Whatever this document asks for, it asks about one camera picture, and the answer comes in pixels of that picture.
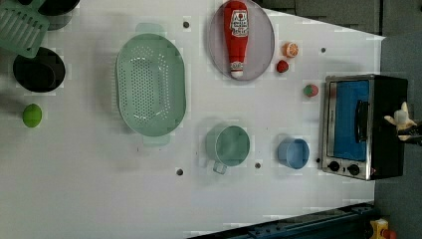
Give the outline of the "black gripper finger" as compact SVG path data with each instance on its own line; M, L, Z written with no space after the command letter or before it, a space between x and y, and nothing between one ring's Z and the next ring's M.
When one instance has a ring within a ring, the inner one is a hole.
M422 145L422 123L417 122L407 129L400 130L398 137L405 143Z

